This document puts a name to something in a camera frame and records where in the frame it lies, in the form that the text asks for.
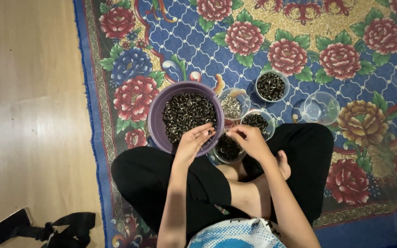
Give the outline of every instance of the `person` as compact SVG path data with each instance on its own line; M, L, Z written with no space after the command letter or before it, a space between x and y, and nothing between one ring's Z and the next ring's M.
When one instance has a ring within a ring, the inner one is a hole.
M265 142L258 128L238 125L227 135L247 155L219 166L196 158L214 134L206 124L183 134L175 156L136 147L113 161L119 192L158 233L157 247L320 247L312 224L322 211L330 130L282 124Z

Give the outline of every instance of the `purple bowl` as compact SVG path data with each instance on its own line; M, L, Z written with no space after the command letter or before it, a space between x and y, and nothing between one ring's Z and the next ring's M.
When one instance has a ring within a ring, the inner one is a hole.
M162 112L166 106L166 103L174 95L181 93L199 93L203 96L206 96L206 98L210 100L212 104L214 104L216 110L217 127L214 127L216 134L211 138L211 141L203 145L200 151L198 151L196 157L200 157L209 152L217 144L218 138L220 138L221 134L223 133L223 109L221 107L220 101L216 97L215 91L210 87L199 82L185 81L176 82L164 88L151 103L150 113L148 115L148 128L154 142L162 151L176 154L177 147L171 144L168 140L168 137L166 136L166 126L162 120Z

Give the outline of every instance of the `plastic bowl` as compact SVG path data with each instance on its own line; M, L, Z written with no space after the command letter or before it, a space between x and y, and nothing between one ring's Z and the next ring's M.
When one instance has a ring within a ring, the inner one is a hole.
M229 160L223 159L220 155L218 155L217 149L216 149L215 147L212 148L212 152L214 153L214 156L215 156L218 160L222 161L222 162L225 163L225 164L233 164L233 163L236 163L236 162L240 162L240 161L246 156L245 150L242 150L242 151L238 154L238 157L237 157L236 159L234 159L234 160L232 160L232 161L229 161Z
M164 88L153 100L150 107L150 113L148 115L148 129L150 130L151 137L153 138L156 145L164 152L175 154L177 147L171 144L166 136L166 126L162 120L162 112L166 106L166 103L176 94L181 93L199 93L206 96L208 100L212 102L215 107L217 126L214 127L216 134L211 140L203 145L198 151L196 157L200 157L209 152L214 147L218 138L223 133L224 116L223 109L221 108L220 101L216 97L216 93L210 87L192 81L176 82L170 86Z
M242 119L251 108L251 99L249 99L249 96L247 95L246 91L238 88L225 89L220 95L218 95L218 100L220 101L220 103L224 99L226 99L227 96L235 97L240 102L241 111L240 111L240 115L237 116L236 118L231 119L225 117L225 119L230 121L236 121Z
M301 118L306 122L330 125L338 119L339 103L331 94L318 91L312 93L300 107Z
M268 112L266 112L264 110L251 110L251 111L247 112L247 114L244 116L244 118L246 118L246 116L252 115L252 114L253 115L261 115L267 121L268 126L266 128L266 133L263 134L263 138L265 141L268 141L270 138L272 138L273 133L275 132L275 120L273 119L273 117L271 115L269 115Z
M263 76L264 74L266 74L268 72L272 72L273 74L277 74L284 81L284 86L285 86L284 95L283 95L282 98L280 98L280 99L278 99L276 101L269 101L269 100L265 99L264 97L262 97L260 95L260 93L257 90L257 82L258 82L258 80L260 79L261 76ZM277 71L277 70L266 70L266 71L260 72L260 75L257 77L257 80L255 81L255 92L257 93L258 97L260 97L263 101L266 101L266 102L278 102L278 101L281 101L281 100L283 100L284 98L287 97L287 94L289 94L289 91L290 91L289 79L287 79L286 75L284 75L283 73L281 73L280 71Z

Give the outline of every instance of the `blue rug fringe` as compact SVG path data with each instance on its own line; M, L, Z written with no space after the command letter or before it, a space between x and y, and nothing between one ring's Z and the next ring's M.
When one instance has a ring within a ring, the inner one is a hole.
M78 38L79 38L79 51L81 52L81 62L82 62L82 71L84 73L84 86L85 86L85 96L87 98L87 109L88 109L88 114L90 115L90 126L91 126L91 148L93 150L94 154L94 159L96 161L96 180L97 180L97 186L99 190L99 200L101 202L101 216L102 216L102 226L104 229L104 244L105 247L108 247L107 244L107 225L106 225L106 219L105 219L105 211L104 211L104 199L102 196L102 187L101 187L101 181L99 178L99 161L97 160L97 155L96 155L96 148L94 146L94 122L93 122L93 112L91 110L91 97L90 97L90 89L88 87L88 79L87 79L87 71L84 63L84 52L82 50L82 37L81 37L81 31L79 28L79 23L78 23L78 13L76 10L76 1L73 0L73 8L74 8L74 22L76 23L76 29L78 30Z

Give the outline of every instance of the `black strap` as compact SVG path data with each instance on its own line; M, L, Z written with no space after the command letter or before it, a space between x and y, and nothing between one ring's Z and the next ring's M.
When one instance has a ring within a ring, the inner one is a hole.
M40 241L50 239L42 248L85 248L90 243L90 229L94 227L95 220L96 214L94 213L73 213L58 219L54 223L46 223L44 228L17 227L11 237L30 237ZM58 233L53 226L60 225L68 225L68 227L62 233Z

